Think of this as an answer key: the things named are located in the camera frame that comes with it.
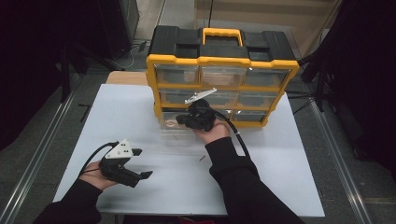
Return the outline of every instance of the clear plastic drawer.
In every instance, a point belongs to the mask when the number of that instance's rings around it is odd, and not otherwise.
[[[177,123],[178,115],[188,115],[188,112],[185,109],[163,108],[160,133],[166,144],[190,144],[196,138],[190,128]]]
[[[198,65],[154,64],[158,83],[198,84]]]
[[[233,113],[233,111],[231,109],[217,109],[216,111],[220,112],[227,119],[230,119],[231,118],[231,114]]]
[[[202,67],[202,86],[203,87],[238,87],[245,73],[246,68],[231,66],[205,66]]]
[[[182,89],[159,89],[161,102],[168,104],[184,104],[185,100],[190,99],[197,90]]]
[[[213,108],[233,108],[237,94],[238,91],[217,90],[207,95],[204,99],[206,99]]]
[[[245,86],[279,87],[289,69],[249,68],[245,78]]]
[[[277,97],[274,91],[240,91],[238,96],[238,106],[259,106],[269,107]]]
[[[267,111],[237,110],[233,113],[233,121],[254,121],[262,122],[267,115]]]

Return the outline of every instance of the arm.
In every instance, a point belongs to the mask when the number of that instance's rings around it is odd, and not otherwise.
[[[41,223],[98,223],[102,219],[96,209],[99,195],[116,182],[102,176],[99,161],[89,164],[64,197],[57,203],[49,204],[35,219]]]
[[[215,121],[210,132],[194,130],[206,143],[209,172],[221,187],[232,223],[303,223],[265,186],[253,161],[236,154],[228,128]]]

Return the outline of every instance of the yellow handle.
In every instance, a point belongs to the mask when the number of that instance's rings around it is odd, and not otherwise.
[[[203,44],[205,44],[206,36],[226,36],[238,38],[239,46],[242,47],[241,32],[235,29],[216,29],[216,28],[204,28],[203,29]]]

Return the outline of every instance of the hand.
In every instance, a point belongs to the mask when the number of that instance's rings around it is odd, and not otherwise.
[[[215,119],[213,128],[209,132],[205,132],[203,130],[197,130],[197,129],[193,129],[193,131],[199,138],[201,138],[204,141],[205,145],[213,141],[216,141],[220,138],[230,136],[230,131],[227,123],[220,121],[218,119]]]
[[[117,182],[108,180],[102,175],[102,172],[99,168],[99,161],[88,164],[84,170],[84,173],[79,177],[79,179],[94,185],[100,190],[104,190],[118,184]]]

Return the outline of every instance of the black curtain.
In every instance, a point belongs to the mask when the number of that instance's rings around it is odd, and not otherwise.
[[[59,36],[50,1],[2,1],[0,7],[0,150],[11,144],[61,85]]]
[[[302,79],[333,90],[355,148],[396,173],[396,3],[344,1]]]

